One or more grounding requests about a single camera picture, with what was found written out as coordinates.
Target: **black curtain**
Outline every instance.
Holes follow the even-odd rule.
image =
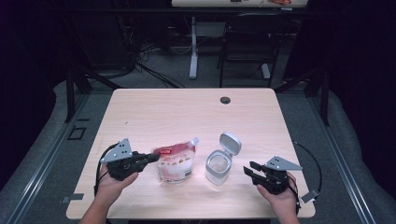
[[[396,199],[396,7],[365,2],[348,13],[333,40],[331,90],[355,128],[362,158]]]
[[[0,3],[0,188],[7,183],[50,118],[70,57],[87,62],[57,17],[39,1]]]

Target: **wooden table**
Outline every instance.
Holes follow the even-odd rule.
[[[221,97],[229,97],[227,105]],[[221,149],[223,132],[236,135],[241,152],[233,157],[230,176],[221,186],[205,177],[205,160]],[[93,200],[96,165],[103,151],[127,137],[133,150],[150,153],[199,137],[192,175],[183,183],[160,183],[155,164],[149,164],[111,207],[109,218],[212,219],[274,217],[269,203],[252,185],[243,166],[263,164],[275,155],[299,164],[276,95],[271,89],[129,89],[116,90],[93,142],[67,216],[82,218]],[[300,195],[308,192],[301,171]],[[302,204],[299,217],[312,217],[312,203]]]

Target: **chair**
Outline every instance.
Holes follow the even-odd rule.
[[[242,13],[233,16],[224,27],[218,62],[219,86],[222,87],[223,79],[227,78],[224,77],[225,62],[258,64],[257,70],[261,69],[264,63],[269,63],[272,65],[267,85],[269,88],[282,39],[289,29],[290,20],[281,15]]]

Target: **container lid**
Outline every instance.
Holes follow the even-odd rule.
[[[232,133],[222,133],[220,136],[220,144],[227,152],[232,155],[238,155],[239,151],[242,148],[242,143],[239,139],[233,135]]]
[[[199,138],[194,137],[188,143],[189,147],[195,147],[199,143]]]

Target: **red label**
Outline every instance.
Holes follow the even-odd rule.
[[[160,151],[160,154],[171,154],[172,153],[172,149],[170,148],[166,148]]]

